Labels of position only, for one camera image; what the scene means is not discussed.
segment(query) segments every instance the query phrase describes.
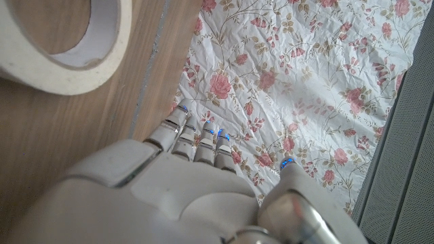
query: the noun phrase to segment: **masking tape roll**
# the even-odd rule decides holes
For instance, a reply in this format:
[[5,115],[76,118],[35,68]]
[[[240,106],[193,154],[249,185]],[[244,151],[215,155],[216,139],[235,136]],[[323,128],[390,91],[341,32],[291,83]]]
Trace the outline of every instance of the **masking tape roll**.
[[64,53],[50,55],[26,36],[7,0],[0,0],[0,76],[54,94],[92,91],[121,63],[131,21],[131,0],[91,0],[82,40]]

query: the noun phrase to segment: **crumpled fabric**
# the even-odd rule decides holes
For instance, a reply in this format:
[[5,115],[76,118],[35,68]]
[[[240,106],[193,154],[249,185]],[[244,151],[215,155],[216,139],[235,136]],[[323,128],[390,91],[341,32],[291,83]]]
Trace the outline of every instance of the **crumpled fabric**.
[[351,215],[430,7],[204,0],[174,106],[229,131],[259,202],[292,157]]

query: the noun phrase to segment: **robotic hand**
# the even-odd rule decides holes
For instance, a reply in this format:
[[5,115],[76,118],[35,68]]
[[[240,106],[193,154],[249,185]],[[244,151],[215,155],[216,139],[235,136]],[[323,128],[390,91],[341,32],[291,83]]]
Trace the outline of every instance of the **robotic hand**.
[[207,121],[193,157],[188,105],[183,100],[143,143],[120,141],[68,170],[9,242],[366,243],[292,159],[282,162],[280,183],[259,208],[236,175],[224,129],[214,150],[214,126]]

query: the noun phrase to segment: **white fabric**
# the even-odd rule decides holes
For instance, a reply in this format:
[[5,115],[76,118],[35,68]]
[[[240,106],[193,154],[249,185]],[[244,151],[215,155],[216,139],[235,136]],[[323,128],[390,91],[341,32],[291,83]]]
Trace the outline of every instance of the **white fabric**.
[[230,133],[259,201],[291,156],[351,214],[430,7],[205,0],[174,104]]

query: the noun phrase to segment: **wooden floor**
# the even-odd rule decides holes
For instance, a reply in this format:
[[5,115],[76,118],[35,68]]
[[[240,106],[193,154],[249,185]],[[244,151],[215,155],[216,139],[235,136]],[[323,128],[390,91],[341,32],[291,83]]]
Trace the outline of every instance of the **wooden floor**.
[[[51,54],[77,44],[89,20],[90,0],[11,3]],[[67,167],[118,140],[145,139],[169,113],[201,0],[132,3],[127,53],[98,89],[57,96],[0,78],[0,243]]]

